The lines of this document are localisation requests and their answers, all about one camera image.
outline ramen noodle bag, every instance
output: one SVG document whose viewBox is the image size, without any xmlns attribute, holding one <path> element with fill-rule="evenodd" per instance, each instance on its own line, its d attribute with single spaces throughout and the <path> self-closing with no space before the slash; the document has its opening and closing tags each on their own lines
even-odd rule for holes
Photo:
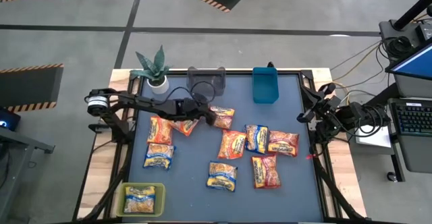
<svg viewBox="0 0 432 224">
<path fill-rule="evenodd" d="M 185 121 L 168 121 L 170 126 L 179 132 L 183 133 L 185 136 L 189 136 L 192 133 L 192 130 L 198 123 L 197 119 L 194 120 L 185 120 Z"/>
<path fill-rule="evenodd" d="M 213 126 L 229 130 L 234 117 L 234 109 L 224 109 L 221 107 L 210 106 L 210 110 L 216 113 L 216 120 Z"/>
<path fill-rule="evenodd" d="M 210 162 L 207 187 L 218 190 L 236 190 L 237 167 L 225 163 Z"/>
<path fill-rule="evenodd" d="M 276 155 L 252 157 L 255 188 L 278 188 L 281 185 L 276 172 Z"/>
<path fill-rule="evenodd" d="M 298 134 L 270 131 L 269 152 L 281 153 L 291 157 L 298 154 Z"/>
<path fill-rule="evenodd" d="M 265 154 L 269 128 L 262 125 L 245 125 L 246 150 Z"/>
<path fill-rule="evenodd" d="M 237 159 L 243 156 L 246 134 L 237 131 L 223 130 L 221 149 L 217 158 Z"/>
<path fill-rule="evenodd" d="M 157 116 L 150 118 L 150 131 L 147 143 L 172 144 L 173 128 L 169 121 Z"/>
<path fill-rule="evenodd" d="M 149 144 L 143 167 L 163 167 L 168 170 L 171 167 L 175 149 L 175 146 Z"/>
<path fill-rule="evenodd" d="M 153 213 L 155 210 L 155 187 L 126 187 L 125 213 Z"/>
</svg>

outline floor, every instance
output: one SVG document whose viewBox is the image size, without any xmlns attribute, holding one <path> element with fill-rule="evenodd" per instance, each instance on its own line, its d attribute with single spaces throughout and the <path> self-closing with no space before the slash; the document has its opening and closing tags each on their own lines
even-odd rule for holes
<svg viewBox="0 0 432 224">
<path fill-rule="evenodd" d="M 65 26 L 60 28 L 64 31 L 54 31 L 49 27 L 20 30 L 0 25 L 0 69 L 65 64 L 56 108 L 21 113 L 19 131 L 55 144 L 56 149 L 49 156 L 34 156 L 37 166 L 26 175 L 11 222 L 54 223 L 72 218 L 95 136 L 87 125 L 96 119 L 86 112 L 82 99 L 90 89 L 106 86 L 113 68 L 139 67 L 135 51 L 151 57 L 163 44 L 167 63 L 176 68 L 254 67 L 268 61 L 277 67 L 332 68 L 377 42 L 378 23 L 398 18 L 415 1 L 241 0 L 230 13 L 199 0 L 0 3 L 0 24 L 27 26 L 20 28 Z M 130 16 L 136 5 L 136 17 Z M 127 27 L 126 33 L 122 29 L 103 32 L 101 27 L 106 26 Z M 129 37 L 131 26 L 145 27 L 147 32 L 133 32 Z M 160 28 L 173 29 L 166 32 Z M 200 29 L 186 32 L 184 28 Z M 220 30 L 214 28 L 235 28 L 237 32 L 249 28 L 254 34 L 218 33 Z M 279 35 L 265 30 L 278 30 Z M 345 74 L 359 59 L 332 70 L 333 77 Z M 387 64 L 384 58 L 379 59 Z M 338 82 L 354 84 L 379 70 L 372 55 Z M 387 77 L 380 74 L 352 89 L 377 94 L 386 86 Z M 360 94 L 351 101 L 366 102 L 369 98 Z M 392 170 L 389 156 L 354 154 L 353 158 L 368 216 L 380 221 L 430 223 L 432 175 L 405 170 L 406 182 L 393 184 L 385 178 Z"/>
</svg>

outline blue container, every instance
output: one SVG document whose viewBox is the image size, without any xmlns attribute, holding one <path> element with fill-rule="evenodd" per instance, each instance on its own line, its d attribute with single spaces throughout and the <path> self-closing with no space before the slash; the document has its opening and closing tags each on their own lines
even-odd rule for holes
<svg viewBox="0 0 432 224">
<path fill-rule="evenodd" d="M 252 93 L 255 103 L 274 103 L 279 98 L 276 68 L 255 67 L 252 70 Z"/>
</svg>

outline keyboard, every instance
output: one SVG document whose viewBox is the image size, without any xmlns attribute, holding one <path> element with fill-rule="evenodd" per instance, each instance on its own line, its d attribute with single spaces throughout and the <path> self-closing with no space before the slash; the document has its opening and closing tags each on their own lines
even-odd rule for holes
<svg viewBox="0 0 432 224">
<path fill-rule="evenodd" d="M 399 134 L 432 136 L 432 101 L 392 99 L 390 109 Z"/>
</svg>

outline clear plastic container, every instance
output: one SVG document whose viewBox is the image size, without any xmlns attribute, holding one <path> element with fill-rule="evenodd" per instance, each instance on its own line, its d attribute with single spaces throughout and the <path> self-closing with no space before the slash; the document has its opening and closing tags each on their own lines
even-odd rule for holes
<svg viewBox="0 0 432 224">
<path fill-rule="evenodd" d="M 213 93 L 216 92 L 215 96 L 221 96 L 223 91 L 225 90 L 225 68 L 220 67 L 218 69 L 196 69 L 195 67 L 188 68 L 188 89 L 191 92 L 197 92 L 204 96 L 213 96 Z"/>
</svg>

